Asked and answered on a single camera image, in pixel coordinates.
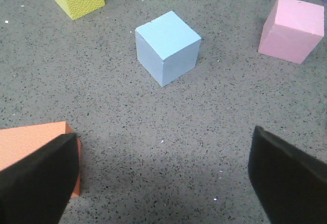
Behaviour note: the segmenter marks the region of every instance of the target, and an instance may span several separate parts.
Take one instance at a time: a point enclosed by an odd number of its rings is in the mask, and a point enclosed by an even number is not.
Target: orange block
[[[0,130],[0,171],[35,152],[57,136],[73,132],[65,121]],[[77,143],[81,159],[81,141],[77,139]],[[80,175],[72,197],[79,195]]]

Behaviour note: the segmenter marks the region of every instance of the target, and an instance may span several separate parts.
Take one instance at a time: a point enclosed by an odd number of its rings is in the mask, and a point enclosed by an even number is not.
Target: floor
[[[301,65],[259,54],[275,1],[106,0],[72,21],[54,0],[0,0],[0,127],[65,120],[82,141],[61,224],[269,223],[247,174],[254,126],[327,161],[327,40]],[[134,30],[170,10],[202,43],[161,88]]]

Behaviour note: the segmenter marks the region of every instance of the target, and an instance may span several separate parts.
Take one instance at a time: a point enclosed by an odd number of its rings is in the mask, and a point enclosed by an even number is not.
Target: light blue cube
[[[165,86],[195,67],[201,37],[173,11],[135,30],[137,58]]]

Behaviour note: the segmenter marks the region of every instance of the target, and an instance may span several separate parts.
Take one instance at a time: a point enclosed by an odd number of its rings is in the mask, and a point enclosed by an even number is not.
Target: pink foam block
[[[259,53],[302,63],[324,36],[324,8],[277,0],[263,27]]]

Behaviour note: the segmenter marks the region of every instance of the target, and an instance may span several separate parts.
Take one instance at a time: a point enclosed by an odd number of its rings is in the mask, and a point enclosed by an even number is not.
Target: gray speckled floor
[[[259,54],[274,2],[106,0],[72,21],[54,0],[0,0],[0,127],[66,120],[82,140],[61,224],[268,223],[247,175],[254,126],[327,155],[327,41],[301,65]],[[160,88],[134,30],[170,10],[203,40]]]

